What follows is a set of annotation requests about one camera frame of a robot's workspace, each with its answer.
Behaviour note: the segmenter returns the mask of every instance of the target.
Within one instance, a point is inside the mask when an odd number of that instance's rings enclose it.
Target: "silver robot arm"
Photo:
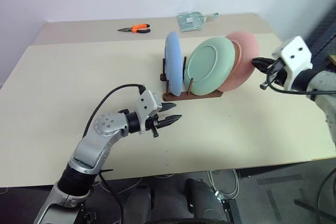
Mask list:
[[[331,138],[336,144],[336,73],[312,69],[311,52],[299,36],[285,41],[272,56],[254,58],[252,64],[266,74],[260,88],[280,93],[305,94],[326,114]],[[284,89],[272,85],[276,83]]]
[[[157,113],[175,106],[174,103],[161,103],[156,93],[145,90],[136,102],[135,112],[122,110],[98,117],[78,143],[34,224],[74,223],[83,203],[91,194],[91,186],[109,156],[111,147],[129,133],[143,134],[152,130],[154,137],[157,137],[156,129],[168,126],[181,117],[172,115],[159,121]]]

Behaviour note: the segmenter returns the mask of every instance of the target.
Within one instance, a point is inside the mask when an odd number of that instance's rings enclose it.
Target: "white cable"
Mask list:
[[[133,187],[137,186],[141,181],[142,181],[142,178],[140,178],[140,179],[138,180],[138,182],[136,182],[134,185],[132,185],[132,186],[130,186],[130,187],[124,189],[124,190],[121,190],[121,191],[117,192],[116,194],[122,194],[122,193],[124,193],[124,192],[126,192],[126,191],[132,189]],[[104,185],[103,185],[102,183],[100,183],[100,186],[101,186],[101,188],[103,188],[103,189],[104,189],[105,191],[107,191],[108,193],[111,193],[109,190],[107,190],[107,189],[104,187]]]
[[[153,176],[154,178],[170,178],[173,177],[175,174],[165,174],[164,176]]]
[[[0,192],[0,195],[5,194],[5,193],[7,193],[8,191],[9,191],[9,187],[7,187],[5,191]]]
[[[98,181],[97,183],[93,184],[92,186],[98,186],[100,185],[101,181]]]
[[[216,191],[218,191],[220,194],[222,194],[224,197],[226,197],[227,199],[234,199],[237,197],[238,193],[239,193],[239,181],[238,181],[238,175],[235,169],[232,169],[233,174],[235,176],[235,181],[236,181],[236,185],[235,185],[235,189],[232,191],[232,193],[224,193],[223,191],[220,191],[218,188],[216,188],[215,183],[214,183],[214,178],[212,176],[212,171],[207,171],[207,175],[208,175],[208,179],[210,184],[214,187],[214,189]]]

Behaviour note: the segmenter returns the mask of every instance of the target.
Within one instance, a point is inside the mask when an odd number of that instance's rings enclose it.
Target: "dish rack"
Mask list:
[[[184,70],[185,70],[185,64],[187,61],[187,57],[184,57],[183,60],[183,79],[184,79]],[[191,91],[191,87],[194,82],[194,78],[190,79],[189,86],[187,88],[187,91],[181,92],[181,95],[179,97],[173,95],[171,92],[169,92],[169,80],[166,78],[165,73],[165,59],[162,59],[162,74],[160,74],[160,80],[166,82],[166,92],[163,94],[163,101],[183,101],[183,100],[194,100],[194,99],[204,99],[204,98],[215,98],[215,97],[221,97],[223,95],[223,92],[220,92],[218,90],[215,90],[209,94],[205,95],[195,95]]]

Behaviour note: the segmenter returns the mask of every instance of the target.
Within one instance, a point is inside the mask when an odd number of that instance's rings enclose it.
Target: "clear plastic bag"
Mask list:
[[[218,13],[203,15],[200,12],[180,13],[177,16],[181,31],[202,30],[205,22],[213,21]]]

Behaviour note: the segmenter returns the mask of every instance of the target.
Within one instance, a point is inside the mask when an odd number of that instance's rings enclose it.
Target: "wooden base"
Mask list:
[[[179,97],[173,95],[172,93],[164,93],[163,94],[163,101],[182,101],[182,100],[194,100],[194,99],[203,99],[203,98],[214,98],[214,97],[221,97],[223,92],[215,90],[210,94],[205,95],[195,95],[193,93],[182,92]]]

